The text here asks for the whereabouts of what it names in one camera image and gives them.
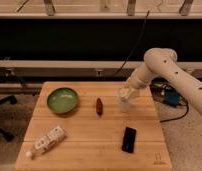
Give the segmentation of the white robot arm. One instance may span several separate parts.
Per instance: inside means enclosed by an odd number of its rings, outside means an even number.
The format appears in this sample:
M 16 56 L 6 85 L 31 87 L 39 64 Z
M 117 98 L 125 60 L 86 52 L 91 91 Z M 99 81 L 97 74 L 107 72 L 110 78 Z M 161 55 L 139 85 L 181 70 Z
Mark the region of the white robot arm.
M 118 90 L 118 97 L 127 107 L 138 91 L 150 85 L 160 76 L 166 79 L 202 116 L 202 82 L 183 71 L 178 64 L 177 53 L 170 48 L 151 48 L 144 54 L 140 64 Z

